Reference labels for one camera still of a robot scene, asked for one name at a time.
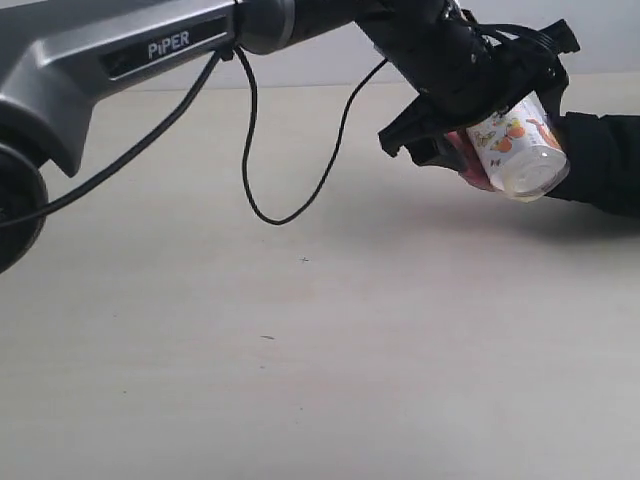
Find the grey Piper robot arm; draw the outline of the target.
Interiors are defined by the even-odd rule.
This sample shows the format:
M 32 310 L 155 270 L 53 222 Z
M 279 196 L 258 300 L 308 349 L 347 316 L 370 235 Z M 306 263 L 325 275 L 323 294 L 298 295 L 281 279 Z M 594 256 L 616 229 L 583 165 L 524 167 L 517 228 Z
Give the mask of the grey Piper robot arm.
M 268 55 L 357 25 L 417 91 L 379 140 L 420 166 L 463 171 L 446 134 L 536 93 L 557 115 L 579 51 L 564 20 L 535 30 L 481 24 L 454 1 L 38 1 L 1 12 L 1 266 L 33 246 L 45 219 L 114 175 L 189 108 L 218 62 Z M 197 57 L 183 101 L 103 172 L 50 201 L 41 167 L 80 166 L 94 106 Z

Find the open human hand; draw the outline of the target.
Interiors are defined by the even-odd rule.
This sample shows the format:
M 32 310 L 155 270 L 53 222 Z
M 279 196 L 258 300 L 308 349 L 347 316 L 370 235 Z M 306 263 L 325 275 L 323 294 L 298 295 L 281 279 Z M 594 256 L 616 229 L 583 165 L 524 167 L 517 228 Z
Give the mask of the open human hand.
M 450 132 L 446 135 L 446 138 L 462 158 L 464 167 L 459 173 L 459 176 L 473 188 L 492 192 L 494 188 L 487 177 L 467 132 L 465 130 Z

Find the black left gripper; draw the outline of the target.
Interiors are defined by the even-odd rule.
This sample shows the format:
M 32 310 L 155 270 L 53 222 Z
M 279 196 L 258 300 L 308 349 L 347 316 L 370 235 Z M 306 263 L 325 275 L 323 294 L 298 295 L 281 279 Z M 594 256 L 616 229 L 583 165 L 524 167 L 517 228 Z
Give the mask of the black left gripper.
M 569 25 L 541 29 L 480 23 L 452 1 L 362 1 L 359 26 L 416 91 L 416 98 L 378 132 L 382 150 L 406 149 L 419 167 L 466 170 L 446 138 L 460 125 L 506 112 L 535 93 L 547 124 L 561 117 L 569 76 Z

